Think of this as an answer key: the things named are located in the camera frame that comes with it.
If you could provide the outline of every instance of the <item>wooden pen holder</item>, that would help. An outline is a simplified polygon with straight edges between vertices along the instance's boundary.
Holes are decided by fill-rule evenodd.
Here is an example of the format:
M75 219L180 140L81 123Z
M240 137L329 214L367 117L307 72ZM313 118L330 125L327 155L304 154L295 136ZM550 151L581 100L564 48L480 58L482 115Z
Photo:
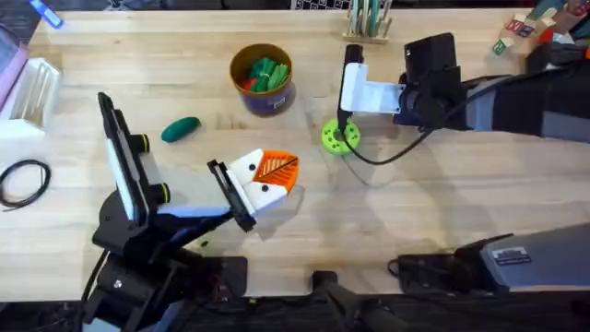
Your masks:
M60 81L60 71L45 59L29 59L0 111L0 139L43 135Z
M383 16L380 17L379 2L376 0L354 0L350 1L346 20L348 22L346 31L342 38L347 42L367 42L385 44L389 41L387 34L392 18L387 16L391 0L385 2Z

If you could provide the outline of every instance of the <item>colorful toy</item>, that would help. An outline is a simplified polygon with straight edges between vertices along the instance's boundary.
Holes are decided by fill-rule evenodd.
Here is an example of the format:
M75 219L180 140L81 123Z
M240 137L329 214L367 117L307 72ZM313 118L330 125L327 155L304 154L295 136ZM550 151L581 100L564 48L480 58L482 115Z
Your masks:
M276 64L275 68L279 68L276 73L279 83L276 83L275 89L268 89L268 83L275 74L275 68L273 71L263 72L264 60L261 60L263 58L267 58L266 61L272 59ZM242 101L251 112L261 116L276 114L290 105L291 92L294 90L291 84L292 75L293 63L289 55L280 47L269 43L257 43L242 48L230 63L231 81L240 93ZM245 89L244 86L253 78L256 79L255 84ZM266 85L259 86L262 79L266 81ZM256 87L264 91L255 91Z
M506 24L506 29L518 33L518 31L525 25L526 16L523 14L514 15L513 19Z
M555 33L555 31L553 30L552 27L545 29L543 31L543 33L541 33L541 35L538 37L538 44L540 45L540 44L544 44L546 42L552 42L554 33Z
M256 83L256 78L250 78L246 81L246 83L243 85L244 89L250 90L250 87Z
M289 68L287 65L278 65L268 57L263 57L254 62L248 78L255 79L248 90L252 92L267 92L278 88L287 78Z
M550 10L553 11L553 15L544 14ZM570 33L574 40L581 40L590 38L590 19L588 19L588 16L584 16L587 15L585 12L588 10L590 10L590 1L588 0L541 0L528 17L532 19L553 18L558 26L556 31ZM565 30L561 27L560 20L556 18L556 13L560 12L569 12L572 17L577 17L577 23L566 27L568 29Z
M521 37L528 37L530 36L533 31L535 31L536 22L532 19L525 20L525 24L519 29L516 33Z
M352 122L347 122L345 129L345 137L347 142L356 148L360 143L360 130ZM322 145L324 148L335 155L346 155L350 153L350 149L342 140L342 133L338 131L338 120L332 119L324 124L322 127Z
M512 47L513 45L514 45L514 40L512 38L500 38L500 39L498 39L498 41L496 41L496 43L492 47L492 51L496 55L500 55L500 54L504 53L504 51L506 51L507 49Z

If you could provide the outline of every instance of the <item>wire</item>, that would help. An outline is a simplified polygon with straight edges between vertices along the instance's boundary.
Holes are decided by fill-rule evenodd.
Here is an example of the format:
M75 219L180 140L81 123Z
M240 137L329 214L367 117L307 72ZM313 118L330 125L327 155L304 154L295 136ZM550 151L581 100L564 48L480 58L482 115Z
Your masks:
M443 308L447 312L461 314L465 317L469 317L469 318L476 319L476 320L483 319L488 322L506 322L506 323L512 323L514 325L519 325L522 327L526 326L529 328L531 326L533 326L534 328L537 328L539 331L555 331L554 329L552 329L548 326L538 325L536 322L529 322L529 321L524 321L524 320L520 320L520 319L514 319L509 316L491 314L490 312L478 313L478 312L469 311L469 310L465 310L465 309L461 309L461 308L455 308L452 305L449 305L447 303L433 300L433 299L430 299L427 297L406 294L406 293L400 294L399 296L406 298L406 299L416 301L416 302L425 302L425 303L429 303L429 304L434 304L438 307Z
M27 330L0 330L0 331L2 331L2 332L37 332L37 331L42 331L45 328L49 328L49 327L52 327L52 326L58 326L58 325L60 325L62 323L65 323L65 322L67 322L67 319L65 319L65 318L59 318L58 320L56 320L55 322L52 322L50 324L47 324L47 325L44 325L44 326L38 326L38 327L30 328L30 329L27 329Z
M276 312L283 308L283 306L288 306L291 308L302 308L309 304L311 299L313 298L314 293L312 292L309 295L305 295L302 297L298 297L295 300L285 300L283 298L267 298L262 297L256 299L256 302L252 304L250 301L246 304L243 308L238 308L236 310L220 310L219 308L213 308L207 306L209 302L198 303L194 301L194 304L211 313L221 316L229 316L229 315L236 315L236 314L246 314L246 315L258 315L258 314L269 314Z
M184 321L179 324L179 327L176 329L176 332L182 332L186 326L188 325L188 323L191 321L191 318L193 318L193 316L198 313L199 309L201 307L196 305L195 303L195 307L193 308L193 310L191 310L191 312L186 316L186 318L184 318Z
M563 71L566 69L570 69L570 67L565 66L565 67L555 68L552 70L536 72L536 73L532 73L532 74L522 74L522 75L518 75L518 76L508 77L504 80L495 82L495 83L487 86L486 88L475 92L471 96L467 97L464 101L461 101L457 105L455 105L455 107L452 108L451 111L449 111L444 116L444 121L442 122L442 125L444 125L444 123L446 123L446 121L448 121L450 117L452 117L453 115L455 115L455 114L459 113L461 110L463 110L463 108L466 107L471 101L474 101L475 99L477 99L485 94L490 93L494 89L497 89L501 86L506 86L508 84L512 84L517 81L528 80L533 77L543 76L543 75L546 75L547 73L554 73L554 72ZM370 159L362 156L356 149L354 149L350 145L350 143L348 143L348 141L347 141L347 137L344 133L345 129L346 129L346 127L341 128L340 132L342 134L342 140L344 141L344 144L346 144L346 146L350 149L350 151L355 156L357 156L360 160L362 160L368 164L374 165L374 166L380 166L380 165L388 164L390 162L394 162L394 161L404 157L406 154L408 154L409 151L414 149L418 144L422 143L424 141L424 139L426 139L428 136L430 136L436 128L427 128L426 131L422 135L420 135L420 137L418 137L416 140L414 140L412 143L410 143L410 145L408 145L406 148L399 151L393 157L386 159L386 160L380 160L380 161L370 160Z
M497 79L497 78L504 78L504 77L510 77L511 75L487 75L487 76L483 76L483 77L475 77L472 79L469 79L467 81L461 82L461 84L463 85L463 87L467 88L467 89L471 89L471 86L477 85L479 83L483 83L486 81L490 81L493 79Z
M102 264L104 263L104 259L107 257L107 254L108 251L106 249L102 250L99 260L96 262L96 265L92 269L92 272L90 272L90 277L88 277L86 287L84 287L84 292L82 293L80 306L77 308L76 320L74 322L75 332L82 332L82 316L84 315L84 305L86 305L86 302L89 300L90 289L92 288L94 280L96 280L96 277L99 274L100 267L102 267Z
M9 201L8 199L5 198L5 192L4 192L4 186L3 186L4 180L6 179L6 177L8 177L8 175L12 174L17 169L19 169L23 166L28 166L28 165L37 165L37 166L41 167L42 171L45 171L44 179L43 179L42 172L41 172L41 187L39 189L37 189L37 191L35 193L33 193L31 196L29 196L25 199L22 199L19 201ZM38 160L18 161L17 163L8 167L2 174L0 174L0 204L9 208L9 209L5 210L5 212L13 211L13 210L16 210L19 208L24 208L24 207L32 204L37 199L39 199L39 197L41 197L41 195L43 195L43 193L45 193L45 190L47 190L47 187L49 186L49 182L50 182L51 178L52 178L52 170L49 168L48 164L46 164L44 162L40 162Z

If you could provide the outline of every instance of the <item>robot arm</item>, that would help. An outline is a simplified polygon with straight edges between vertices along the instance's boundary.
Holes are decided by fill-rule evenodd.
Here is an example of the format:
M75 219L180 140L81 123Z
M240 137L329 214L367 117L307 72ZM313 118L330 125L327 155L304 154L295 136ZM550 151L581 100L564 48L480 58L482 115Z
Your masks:
M82 299L84 322L99 318L123 331L163 324L182 300L217 288L211 279L223 280L227 296L242 296L245 258L205 258L183 246L231 219L250 231L254 216L291 190L299 159L258 149L229 166L212 160L210 173L167 171L149 154L148 137L130 134L111 99L100 93L99 103L117 190L103 203L92 237L108 257L88 302Z
M461 81L450 33L405 46L400 84L366 80L362 47L347 47L338 103L339 127L355 112L390 113L398 125L426 129L505 131L590 142L586 48L556 42L538 46L521 76ZM488 90L481 96L474 96Z

